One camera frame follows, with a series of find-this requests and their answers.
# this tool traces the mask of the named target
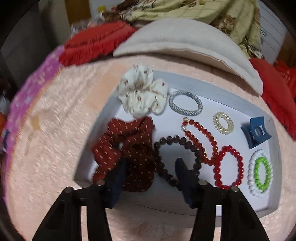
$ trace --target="gray hair tie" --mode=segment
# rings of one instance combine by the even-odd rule
[[[195,100],[195,102],[198,104],[198,109],[197,110],[185,110],[185,109],[182,109],[178,106],[176,106],[173,102],[174,98],[177,96],[177,95],[186,95],[192,99]],[[175,91],[174,93],[172,93],[170,95],[170,98],[168,100],[168,104],[170,105],[171,109],[173,111],[176,111],[177,113],[181,114],[181,115],[186,115],[186,116],[196,116],[196,115],[199,115],[201,112],[202,112],[202,102],[201,100],[198,98],[197,95],[195,94],[192,94],[190,92],[187,92],[187,91],[182,91],[182,90],[179,90],[179,91]]]

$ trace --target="black beaded bracelet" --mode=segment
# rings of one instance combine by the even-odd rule
[[[187,141],[186,137],[182,137],[180,139],[179,136],[175,136],[172,138],[171,136],[168,136],[167,138],[162,137],[159,142],[154,143],[154,160],[158,164],[158,175],[165,179],[170,186],[177,187],[179,191],[181,191],[181,185],[180,182],[178,182],[176,179],[174,179],[173,175],[168,173],[168,170],[165,169],[165,164],[161,162],[161,157],[159,156],[159,149],[162,145],[168,144],[172,145],[173,143],[179,143],[180,145],[183,145],[185,149],[190,149],[192,152],[194,152],[195,155],[195,163],[193,165],[193,171],[198,176],[200,174],[201,164],[203,163],[202,159],[202,151],[198,149],[198,147],[194,144],[192,144],[191,141]]]

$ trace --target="beige bedspread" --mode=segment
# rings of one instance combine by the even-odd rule
[[[118,66],[147,64],[153,69],[174,72],[215,84],[259,106],[274,118],[282,154],[282,190],[277,211],[261,218],[271,241],[284,240],[296,222],[296,145],[261,97],[237,76],[210,66],[175,57],[133,56],[110,59],[63,69],[35,100],[27,115],[12,157],[7,181],[7,206],[13,224],[26,240],[31,240],[40,222],[66,186],[80,188],[73,181],[80,152],[103,103],[91,102],[90,93],[109,68],[119,77]],[[87,240],[83,209],[82,233]],[[189,240],[191,229],[158,226],[145,217],[128,220],[115,209],[107,210],[113,240]],[[216,229],[214,240],[219,240]]]

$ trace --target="bed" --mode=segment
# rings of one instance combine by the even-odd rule
[[[58,61],[63,50],[63,46],[57,47],[30,75],[11,104],[6,126],[10,134],[6,147],[5,202],[12,224],[25,240],[32,239],[66,186],[80,188],[73,173],[98,114],[86,100],[104,73],[122,63],[141,63],[209,82],[243,97],[273,117],[282,158],[281,199],[278,209],[260,221],[270,240],[287,238],[296,221],[295,143],[246,82],[218,68],[164,54],[108,58],[64,68]],[[122,75],[122,70],[117,69],[116,73]],[[83,240],[87,240],[85,213],[83,209]],[[107,215],[113,240],[189,240],[191,233],[191,229],[158,226],[141,217],[129,220],[115,209],[108,210]],[[219,236],[217,228],[214,240]]]

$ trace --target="white box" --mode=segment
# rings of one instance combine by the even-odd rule
[[[164,81],[170,85],[171,92],[176,89],[182,89],[197,94],[200,97],[203,103],[203,111],[200,115],[195,116],[192,119],[200,122],[201,125],[212,133],[215,140],[218,142],[219,150],[221,150],[224,145],[232,145],[241,153],[245,172],[242,180],[243,182],[239,188],[255,210],[258,217],[263,217],[275,211],[280,199],[282,171],[279,141],[271,116],[247,100],[204,81],[163,71],[154,71],[154,75],[155,78],[164,79]],[[197,104],[187,96],[177,96],[174,103],[181,108],[189,110],[197,109]],[[227,113],[233,120],[233,133],[223,135],[215,129],[212,119],[214,114],[219,111]],[[169,105],[166,106],[166,109],[161,115],[156,116],[150,114],[150,116],[156,126],[153,131],[153,142],[158,141],[161,137],[174,135],[179,135],[180,137],[184,136],[184,133],[180,130],[183,116],[174,112]],[[240,127],[243,124],[248,123],[250,118],[259,116],[264,116],[265,127],[272,138],[250,150]],[[92,175],[97,167],[91,152],[91,147],[107,130],[107,123],[114,117],[123,119],[124,121],[133,120],[133,117],[130,114],[125,113],[123,110],[122,103],[117,99],[116,91],[112,93],[104,108],[101,110],[78,162],[74,180],[82,187],[90,185]],[[212,146],[205,135],[193,126],[188,126],[187,129],[203,143],[206,153],[211,157]],[[271,188],[262,198],[252,196],[247,185],[249,160],[253,152],[258,149],[263,149],[267,153],[274,171]],[[184,147],[179,144],[162,146],[160,149],[160,155],[165,163],[165,168],[167,168],[169,173],[174,176],[174,163],[176,158],[182,157],[189,169],[192,169],[195,159],[192,152],[185,150]],[[213,167],[214,166],[202,164],[202,169],[200,170],[201,174],[199,176],[200,179],[205,179],[212,185],[214,185],[215,182],[213,178]],[[238,174],[237,161],[234,156],[227,153],[220,168],[223,183],[231,185],[231,183],[236,180]],[[260,169],[260,175],[264,176],[264,168],[260,168],[262,168]],[[176,188],[169,186],[169,184],[160,178],[157,173],[155,173],[154,182],[148,191],[143,193],[123,191],[121,200],[115,206],[115,209],[123,212],[130,218],[136,218],[141,215],[154,223],[159,222],[182,227],[193,227],[196,214],[196,210],[190,209],[184,202],[182,193]],[[217,206],[216,226],[219,225],[221,225],[221,207]]]

